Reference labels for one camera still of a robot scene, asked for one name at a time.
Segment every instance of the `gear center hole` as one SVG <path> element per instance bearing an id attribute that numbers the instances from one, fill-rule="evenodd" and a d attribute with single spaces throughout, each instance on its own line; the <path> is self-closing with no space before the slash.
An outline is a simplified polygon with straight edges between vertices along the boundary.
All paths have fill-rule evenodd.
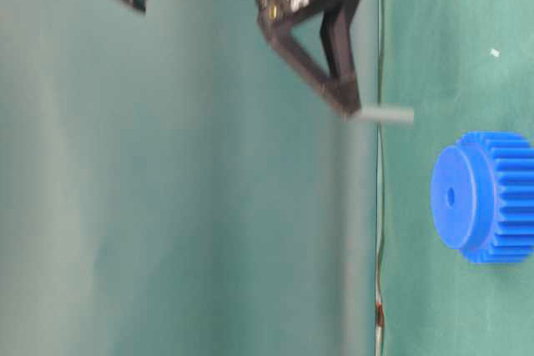
<path id="1" fill-rule="evenodd" d="M 454 207 L 454 202 L 455 202 L 454 189 L 449 188 L 449 190 L 447 191 L 447 204 L 449 205 L 450 208 L 452 208 Z"/>

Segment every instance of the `blue gear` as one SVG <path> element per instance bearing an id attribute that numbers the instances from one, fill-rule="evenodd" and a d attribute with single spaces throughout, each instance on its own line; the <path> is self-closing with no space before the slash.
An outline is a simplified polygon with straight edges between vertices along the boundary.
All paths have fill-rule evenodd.
<path id="1" fill-rule="evenodd" d="M 516 133 L 465 134 L 431 182 L 443 242 L 473 263 L 521 262 L 534 245 L 534 149 Z"/>

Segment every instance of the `green table surface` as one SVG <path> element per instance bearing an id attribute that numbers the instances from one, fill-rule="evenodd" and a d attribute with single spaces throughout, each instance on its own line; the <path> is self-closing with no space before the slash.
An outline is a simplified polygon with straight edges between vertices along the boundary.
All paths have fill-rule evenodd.
<path id="1" fill-rule="evenodd" d="M 382 101 L 416 111 L 412 129 L 383 130 L 385 354 L 530 354 L 534 259 L 469 264 L 438 238 L 429 187 L 464 132 L 534 140 L 532 0 L 383 0 L 383 12 Z"/>

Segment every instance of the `gear teeth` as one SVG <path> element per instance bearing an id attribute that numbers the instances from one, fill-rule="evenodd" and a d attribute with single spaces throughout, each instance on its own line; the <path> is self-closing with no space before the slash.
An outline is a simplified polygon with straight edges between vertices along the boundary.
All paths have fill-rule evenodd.
<path id="1" fill-rule="evenodd" d="M 474 263 L 515 263 L 534 246 L 534 149 L 517 133 L 465 134 L 461 145 L 481 146 L 497 182 L 497 224 L 489 246 L 464 252 Z"/>

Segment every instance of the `green cloth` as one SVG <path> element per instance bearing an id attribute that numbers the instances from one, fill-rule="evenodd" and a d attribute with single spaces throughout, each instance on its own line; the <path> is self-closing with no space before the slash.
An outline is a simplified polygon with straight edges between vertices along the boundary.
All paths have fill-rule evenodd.
<path id="1" fill-rule="evenodd" d="M 384 0 L 383 10 L 382 101 L 416 111 L 413 128 L 383 130 L 386 354 L 529 354 L 534 258 L 469 264 L 440 241 L 429 196 L 438 154 L 463 133 L 534 140 L 532 0 Z"/>
<path id="2" fill-rule="evenodd" d="M 254 0 L 0 4 L 0 355 L 372 352 L 375 130 Z"/>

